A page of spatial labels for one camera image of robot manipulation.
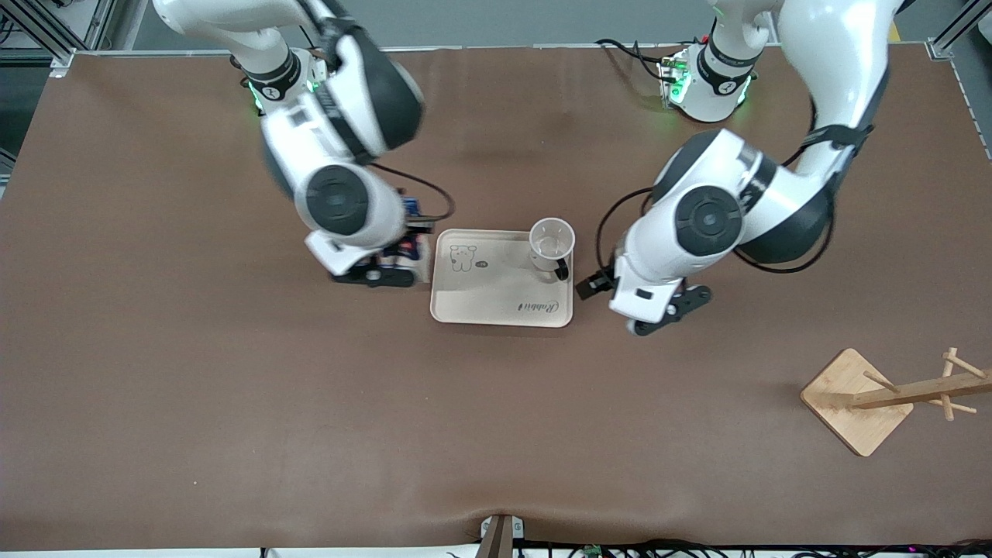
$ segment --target green led light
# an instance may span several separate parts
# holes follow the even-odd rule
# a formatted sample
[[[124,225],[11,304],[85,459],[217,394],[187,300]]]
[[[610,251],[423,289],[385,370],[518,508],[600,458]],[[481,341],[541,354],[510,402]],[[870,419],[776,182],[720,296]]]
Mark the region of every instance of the green led light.
[[[737,104],[744,102],[744,99],[747,98],[747,86],[750,84],[751,84],[751,78],[748,77],[747,80],[744,81],[744,85],[741,86],[741,94],[739,97],[737,97]]]
[[[691,82],[690,78],[691,75],[687,71],[672,84],[672,102],[682,102],[682,100],[685,99],[685,92]]]
[[[264,110],[262,108],[262,100],[258,96],[258,91],[255,90],[255,85],[248,83],[248,90],[251,91],[251,96],[255,98],[255,107],[259,110]]]

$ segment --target wooden base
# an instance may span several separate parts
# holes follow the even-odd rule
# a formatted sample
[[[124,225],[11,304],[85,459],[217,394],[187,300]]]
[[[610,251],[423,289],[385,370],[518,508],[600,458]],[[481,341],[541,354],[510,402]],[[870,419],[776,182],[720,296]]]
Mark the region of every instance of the wooden base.
[[[885,378],[857,350],[845,349],[800,394],[823,424],[861,457],[870,456],[913,411],[912,403],[877,409],[851,407],[852,395],[879,388],[865,377],[866,370]]]

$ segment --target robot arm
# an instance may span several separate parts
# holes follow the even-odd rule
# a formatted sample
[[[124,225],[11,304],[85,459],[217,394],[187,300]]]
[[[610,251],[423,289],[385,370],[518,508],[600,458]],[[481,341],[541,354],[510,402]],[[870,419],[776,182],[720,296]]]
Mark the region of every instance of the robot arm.
[[[766,264],[795,260],[812,248],[871,129],[899,4],[784,2],[783,51],[816,107],[798,169],[779,165],[727,130],[690,138],[655,181],[651,209],[617,247],[610,308],[631,319],[632,331],[646,335],[677,321],[685,277],[734,248]]]
[[[328,271],[344,275],[404,235],[403,201],[365,165],[414,138],[423,97],[335,0],[154,1],[177,32],[230,49],[262,93],[266,162]],[[284,25],[315,30],[329,68],[290,50]]]

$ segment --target wooden mug tree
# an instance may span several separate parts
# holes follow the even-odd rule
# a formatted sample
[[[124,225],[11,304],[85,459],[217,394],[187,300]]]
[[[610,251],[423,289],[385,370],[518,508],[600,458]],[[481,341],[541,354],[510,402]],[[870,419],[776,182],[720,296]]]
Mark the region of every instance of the wooden mug tree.
[[[943,359],[941,377],[896,385],[857,350],[845,349],[800,398],[852,452],[868,457],[910,414],[914,403],[943,407],[947,420],[954,420],[955,410],[978,412],[950,398],[992,391],[989,373],[958,358],[956,348],[948,349]],[[955,366],[965,371],[954,374]]]

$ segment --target cup rim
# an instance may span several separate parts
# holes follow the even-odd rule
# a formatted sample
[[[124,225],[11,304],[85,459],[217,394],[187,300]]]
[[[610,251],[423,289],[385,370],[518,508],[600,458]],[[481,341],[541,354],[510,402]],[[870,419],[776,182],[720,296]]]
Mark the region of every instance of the cup rim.
[[[564,254],[562,254],[561,256],[555,256],[555,257],[549,257],[549,256],[545,256],[544,254],[542,254],[542,253],[541,253],[541,250],[539,250],[539,249],[538,249],[538,248],[537,248],[537,247],[536,247],[536,246],[534,245],[534,229],[535,229],[535,228],[537,228],[537,227],[538,227],[538,225],[540,225],[540,224],[542,224],[542,223],[545,223],[545,222],[547,222],[547,221],[557,221],[557,222],[559,222],[559,223],[561,223],[561,224],[563,224],[563,225],[565,226],[565,228],[566,228],[566,229],[568,229],[568,233],[569,233],[569,234],[571,234],[571,246],[569,246],[569,247],[568,247],[568,250],[566,250],[566,251],[565,251],[565,253],[564,253]],[[563,218],[561,218],[561,217],[543,217],[543,218],[541,218],[541,219],[538,219],[538,221],[537,221],[537,222],[535,222],[535,223],[534,223],[534,224],[533,224],[533,225],[531,226],[531,231],[530,231],[530,232],[528,233],[528,235],[527,235],[527,240],[528,240],[528,242],[529,242],[529,243],[531,244],[531,249],[532,249],[532,250],[534,250],[534,253],[535,253],[535,254],[537,254],[537,255],[538,255],[539,257],[542,257],[542,258],[544,258],[544,259],[548,259],[548,260],[560,260],[560,259],[565,259],[565,258],[567,258],[567,257],[568,257],[568,255],[569,255],[569,254],[571,254],[571,253],[572,253],[572,252],[573,252],[573,251],[575,250],[575,229],[573,229],[573,228],[571,227],[571,225],[570,225],[570,224],[568,224],[568,221],[566,221],[566,220],[564,220],[564,219],[563,219]]]

